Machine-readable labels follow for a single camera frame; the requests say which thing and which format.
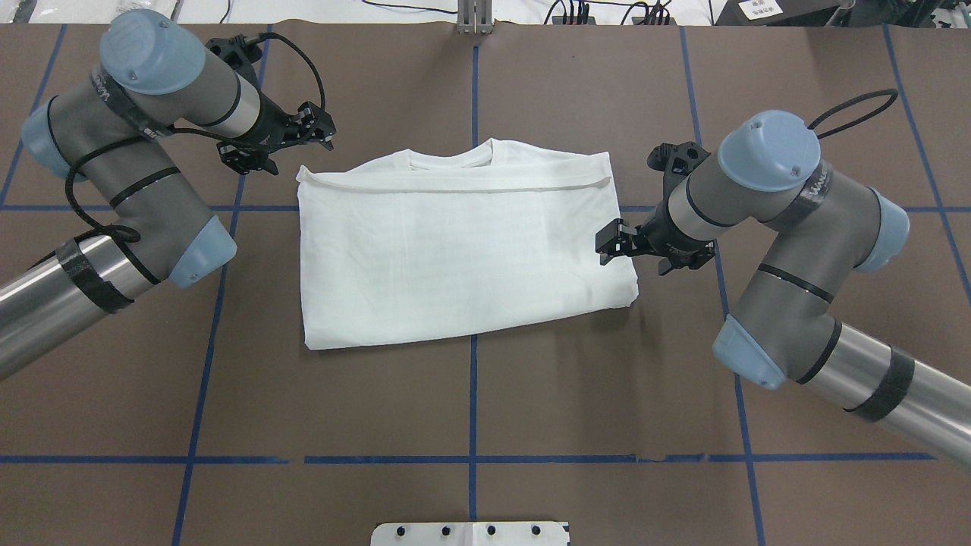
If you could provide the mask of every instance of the label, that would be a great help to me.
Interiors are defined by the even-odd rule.
[[[742,8],[742,13],[749,20],[777,16],[783,12],[776,0],[747,0],[739,2],[738,7]]]

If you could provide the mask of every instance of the cable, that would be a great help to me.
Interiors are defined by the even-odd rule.
[[[405,10],[420,10],[423,12],[438,12],[440,14],[448,14],[450,16],[457,16],[458,12],[450,12],[449,10],[443,10],[441,8],[428,8],[426,6],[405,6],[402,4],[384,4],[382,2],[372,2],[371,0],[361,0],[361,2],[367,4],[368,6],[377,6],[379,8],[403,8]]]
[[[840,125],[839,127],[836,127],[835,129],[830,129],[830,130],[822,133],[822,135],[819,136],[819,139],[822,140],[822,139],[826,138],[827,136],[835,135],[836,133],[838,133],[840,131],[844,131],[846,129],[849,129],[850,127],[859,125],[859,124],[863,123],[864,121],[867,121],[868,119],[871,119],[874,116],[878,115],[880,112],[882,112],[882,111],[886,110],[887,108],[889,108],[890,105],[892,105],[893,102],[895,100],[897,100],[897,95],[898,94],[899,93],[897,93],[897,90],[896,89],[893,89],[893,88],[891,88],[891,89],[883,89],[883,90],[880,90],[880,91],[871,91],[869,93],[863,93],[863,94],[859,95],[858,97],[852,98],[852,99],[844,102],[843,104],[834,106],[833,108],[830,108],[829,110],[825,111],[824,113],[822,113],[821,116],[819,116],[818,118],[814,119],[813,122],[810,123],[807,128],[810,129],[810,130],[815,129],[817,125],[819,125],[820,123],[822,123],[823,121],[825,121],[827,118],[829,118],[833,114],[836,114],[837,112],[840,112],[841,110],[846,110],[847,108],[850,108],[854,104],[859,104],[859,103],[863,102],[864,100],[869,100],[871,98],[876,98],[876,97],[879,97],[879,96],[888,96],[888,97],[890,97],[889,99],[887,99],[887,102],[886,103],[884,103],[882,106],[880,106],[879,108],[877,108],[873,112],[870,112],[869,114],[867,114],[865,116],[862,116],[860,118],[854,119],[853,121],[850,121],[849,123],[844,123],[844,124]]]
[[[555,2],[550,4],[550,10],[547,12],[546,18],[543,19],[543,24],[550,22],[550,16],[552,15],[552,11],[556,8],[556,4],[563,7],[563,18],[566,19],[566,4],[563,3],[563,0],[555,0]]]
[[[222,14],[219,24],[223,24],[229,18],[229,10],[233,9],[233,0],[226,0],[226,13]]]
[[[84,223],[90,225],[92,231],[102,235],[107,235],[112,239],[124,243],[137,243],[142,239],[142,235],[127,225],[104,225],[92,218],[87,212],[84,211],[84,208],[78,203],[77,197],[74,196],[74,179],[78,176],[78,170],[81,169],[85,163],[88,163],[95,157],[102,154],[107,154],[112,150],[124,148],[125,146],[131,146],[140,142],[146,142],[146,140],[141,136],[128,137],[126,139],[113,142],[109,145],[102,146],[94,152],[85,154],[71,164],[71,168],[67,171],[67,177],[64,179],[64,195],[67,196],[67,202],[69,205],[71,205],[71,210],[74,211],[74,214],[78,215],[78,218],[83,220]]]
[[[324,111],[326,106],[326,97],[324,96],[324,91],[323,91],[323,81],[320,79],[320,72],[318,72],[317,66],[314,65],[314,61],[312,61],[310,57],[307,56],[306,53],[304,53],[299,47],[297,47],[296,44],[291,42],[286,36],[277,34],[276,32],[261,32],[258,34],[258,38],[259,39],[256,42],[257,44],[259,44],[260,42],[264,42],[266,40],[280,40],[284,44],[287,44],[291,49],[296,51],[298,55],[300,55],[300,57],[307,63],[307,66],[310,67],[311,72],[314,73],[314,80],[317,82],[317,89],[320,93],[320,110]],[[194,134],[194,135],[215,139],[222,143],[231,144],[233,146],[243,148],[246,150],[272,153],[272,152],[276,152],[277,150],[283,150],[285,148],[291,148],[293,146],[307,144],[310,141],[311,137],[314,135],[314,132],[317,130],[319,122],[320,122],[320,119],[317,118],[317,120],[314,122],[314,125],[311,127],[308,127],[309,130],[307,130],[304,136],[298,138],[297,140],[294,140],[292,142],[273,144],[273,145],[257,144],[257,143],[237,140],[233,138],[226,138],[225,136],[217,133],[212,133],[209,131],[204,131],[202,129],[196,129],[192,127],[170,126],[169,129],[172,131],[172,134]],[[142,238],[141,233],[139,233],[132,227],[128,227],[127,225],[120,225],[120,224],[104,225],[103,223],[92,218],[91,215],[89,215],[87,212],[84,211],[84,207],[82,207],[81,204],[78,203],[78,199],[74,194],[75,179],[77,178],[78,172],[80,172],[81,167],[83,167],[86,163],[88,163],[89,161],[91,161],[92,159],[100,155],[107,154],[108,152],[117,150],[119,148],[124,148],[126,146],[138,144],[140,142],[148,142],[148,141],[142,136],[133,136],[119,141],[115,141],[111,144],[102,146],[101,148],[98,148],[93,152],[83,155],[81,158],[79,158],[77,161],[71,164],[71,168],[68,169],[67,176],[64,178],[64,195],[67,197],[67,202],[71,206],[71,210],[74,211],[76,215],[78,215],[78,218],[80,218],[89,226],[91,226],[90,231],[87,231],[82,235],[78,236],[79,238],[81,238],[81,240],[86,239],[95,234],[107,235],[112,239],[116,240],[117,242],[120,242],[121,244],[137,243],[139,240],[141,240]],[[50,256],[45,256],[44,258],[41,259],[41,261],[44,261],[49,257]]]
[[[644,19],[647,19],[648,18],[648,14],[649,14],[649,9],[651,8],[651,6],[648,6],[648,3],[647,2],[634,2],[633,4],[631,4],[630,6],[628,6],[627,7],[627,11],[623,13],[623,18],[620,20],[620,24],[626,23],[627,22],[627,16],[629,16],[630,15],[630,12],[634,8],[637,8],[638,6],[641,6],[641,7],[644,8]]]

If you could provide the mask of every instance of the blue grid line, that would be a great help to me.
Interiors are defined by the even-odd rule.
[[[479,146],[479,46],[472,47],[472,148]]]
[[[479,46],[472,47],[472,148],[479,146]],[[478,473],[479,453],[479,335],[469,339],[469,521],[479,519]]]
[[[466,455],[378,455],[304,458],[304,464],[468,464]]]
[[[691,79],[691,62],[687,50],[687,34],[685,28],[679,27],[681,32],[681,53],[685,61],[685,78],[687,80],[687,98],[691,104],[691,122],[694,125],[694,142],[702,146],[701,124],[698,121],[698,108],[694,98],[694,83]],[[716,243],[715,271],[719,279],[719,295],[721,297],[721,312],[728,314],[728,295],[725,289],[724,270],[721,267],[721,252]],[[749,494],[752,498],[752,514],[755,523],[755,537],[758,546],[765,546],[765,530],[762,525],[762,509],[758,500],[758,483],[755,479],[755,464],[752,457],[752,442],[749,438],[749,421],[745,413],[745,394],[742,392],[742,381],[735,374],[735,403],[738,407],[738,421],[742,433],[742,445],[745,447],[745,467],[749,476]]]
[[[887,53],[890,55],[890,67],[893,69],[893,78],[896,80],[897,91],[899,91],[900,100],[904,105],[904,113],[907,114],[907,122],[910,123],[911,131],[914,133],[914,141],[917,144],[917,151],[921,155],[923,171],[927,175],[927,183],[930,184],[930,191],[934,195],[934,203],[937,205],[937,212],[941,217],[941,223],[944,225],[944,232],[948,237],[948,245],[951,246],[951,254],[954,256],[957,273],[960,275],[961,283],[964,285],[964,295],[967,297],[968,302],[971,303],[971,283],[968,282],[967,271],[964,269],[964,262],[957,249],[957,242],[954,240],[954,233],[951,230],[951,223],[948,221],[948,215],[944,209],[944,202],[941,200],[941,192],[937,188],[937,181],[934,180],[934,172],[930,168],[930,161],[927,159],[927,152],[923,147],[921,132],[917,129],[914,112],[911,110],[910,101],[907,99],[907,92],[904,90],[904,83],[900,77],[900,68],[897,66],[897,56],[893,51],[893,40],[890,39],[890,27],[886,24],[884,25],[884,41],[887,42]]]
[[[0,464],[185,464],[185,457],[111,455],[5,455]]]
[[[466,455],[378,455],[378,456],[307,456],[304,464],[367,465],[367,464],[468,464]],[[670,463],[738,463],[746,462],[745,454],[684,454],[669,455],[661,460],[639,458],[636,455],[476,455],[476,464],[670,464]],[[754,462],[854,462],[854,461],[937,461],[932,455],[920,452],[874,453],[783,453],[752,454]],[[194,465],[289,464],[279,457],[196,456]],[[3,455],[0,464],[186,464],[186,456],[142,455]]]
[[[852,462],[852,461],[936,461],[927,453],[796,453],[756,454],[754,462]]]
[[[701,146],[701,123],[698,119],[698,103],[694,100],[694,82],[691,79],[691,60],[687,53],[687,34],[683,26],[678,27],[681,34],[681,57],[685,61],[685,80],[687,82],[687,101],[691,105],[691,124],[694,126],[694,142]]]
[[[267,32],[273,32],[273,24],[266,25]],[[266,74],[266,65],[270,61],[270,41],[264,42],[263,47],[263,62],[259,66],[259,76],[257,77],[257,82],[260,86],[263,85],[263,77]],[[236,236],[236,226],[239,222],[240,208],[243,204],[243,191],[246,187],[246,175],[241,175],[239,177],[239,183],[236,186],[236,198],[233,201],[233,216],[229,223],[229,235],[233,238]],[[192,434],[189,438],[188,445],[188,460],[185,463],[185,472],[183,474],[183,486],[182,492],[179,494],[179,508],[176,512],[176,522],[175,527],[172,531],[172,546],[179,546],[182,540],[182,529],[183,523],[185,521],[185,510],[188,507],[188,494],[189,489],[192,485],[192,470],[195,466],[195,454],[199,443],[199,432],[202,428],[202,415],[206,406],[206,394],[209,391],[209,377],[213,368],[213,357],[216,353],[216,333],[219,328],[219,319],[222,316],[222,302],[225,298],[226,290],[226,272],[228,271],[228,265],[223,265],[221,271],[219,272],[219,288],[216,293],[216,306],[213,310],[213,323],[209,330],[209,344],[206,348],[206,360],[202,368],[202,378],[199,382],[199,397],[195,404],[195,416],[192,420]]]
[[[234,205],[210,205],[213,212],[232,212]],[[108,212],[113,210],[110,205],[84,205],[86,211]],[[908,213],[971,213],[971,207],[903,207]],[[299,212],[297,205],[240,205],[240,212]],[[623,213],[648,213],[654,210],[654,205],[621,205]],[[39,212],[71,212],[70,205],[0,205],[0,211],[39,211]]]
[[[186,464],[189,457],[144,455],[3,455],[0,464]],[[197,457],[195,464],[288,464],[277,457]]]
[[[86,211],[108,212],[111,205],[84,205]],[[213,212],[233,212],[236,205],[210,205]],[[3,211],[73,212],[70,205],[0,205]],[[297,212],[296,205],[240,205],[240,212]]]
[[[37,86],[37,93],[34,95],[34,102],[30,105],[29,113],[37,110],[37,107],[41,104],[41,97],[44,96],[44,89],[48,86],[50,73],[54,69],[54,62],[57,59],[57,54],[60,53],[60,47],[64,43],[64,34],[66,33],[67,25],[62,24],[60,31],[57,32],[57,40],[54,42],[53,50],[50,51],[48,67],[44,70],[44,78],[41,78],[40,85]],[[14,157],[10,160],[10,168],[7,169],[7,178],[4,180],[3,187],[0,188],[0,205],[3,205],[4,201],[7,200],[7,192],[10,191],[10,184],[14,181],[14,173],[17,171],[17,164],[20,162],[22,152],[23,142],[18,141],[17,148],[14,150]]]
[[[469,343],[469,521],[479,519],[476,463],[479,458],[479,335]]]

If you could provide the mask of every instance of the folded t-shirt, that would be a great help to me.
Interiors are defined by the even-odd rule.
[[[637,297],[630,258],[601,266],[594,250],[619,217],[606,153],[489,140],[346,173],[301,167],[297,180],[310,349],[467,335]]]

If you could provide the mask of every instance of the brown table surface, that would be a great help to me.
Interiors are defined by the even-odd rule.
[[[17,136],[32,108],[86,77],[104,28],[0,26],[0,279],[85,229]],[[449,155],[515,139],[610,152],[636,222],[660,197],[645,166],[655,145],[713,150],[762,110],[811,119],[897,87],[887,112],[822,141],[837,169],[912,222],[903,253],[852,276],[833,313],[971,382],[963,33],[274,30],[320,69],[336,150],[284,151],[281,176],[240,179],[211,142],[164,144],[239,253],[189,290],[148,292],[0,384],[0,544],[365,545],[379,522],[471,519],[568,521],[579,545],[971,543],[967,474],[792,383],[740,382],[712,356],[771,241],[757,224],[725,235],[718,262],[699,271],[659,278],[655,258],[637,259],[641,295],[629,309],[315,353],[302,343],[293,181],[300,164],[343,171],[405,148]],[[316,100],[282,44],[260,70],[286,110]],[[87,186],[82,203],[109,220]]]

